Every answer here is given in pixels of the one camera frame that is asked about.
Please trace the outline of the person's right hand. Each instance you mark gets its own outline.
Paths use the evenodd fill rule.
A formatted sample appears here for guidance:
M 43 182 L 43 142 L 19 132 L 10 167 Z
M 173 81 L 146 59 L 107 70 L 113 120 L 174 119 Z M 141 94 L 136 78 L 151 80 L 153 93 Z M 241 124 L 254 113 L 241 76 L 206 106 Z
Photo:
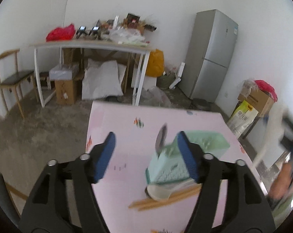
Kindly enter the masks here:
M 277 178 L 272 183 L 268 196 L 274 200 L 281 200 L 293 194 L 293 179 L 291 179 L 291 163 L 284 163 Z

